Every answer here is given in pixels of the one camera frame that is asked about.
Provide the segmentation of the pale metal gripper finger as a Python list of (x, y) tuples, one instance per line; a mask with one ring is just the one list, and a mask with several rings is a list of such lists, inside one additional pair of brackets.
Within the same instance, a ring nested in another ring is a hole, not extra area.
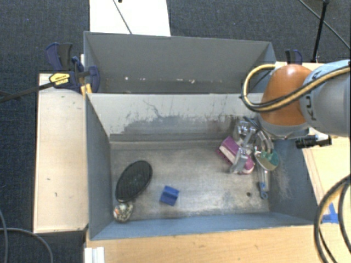
[(229, 168), (229, 173), (239, 173), (241, 171), (241, 149), (238, 149), (235, 159)]
[(246, 162), (248, 160), (248, 156), (244, 150), (241, 150), (239, 154), (240, 155), (239, 155), (239, 160), (237, 163), (237, 169), (239, 172), (247, 172), (247, 169), (245, 166), (246, 166)]

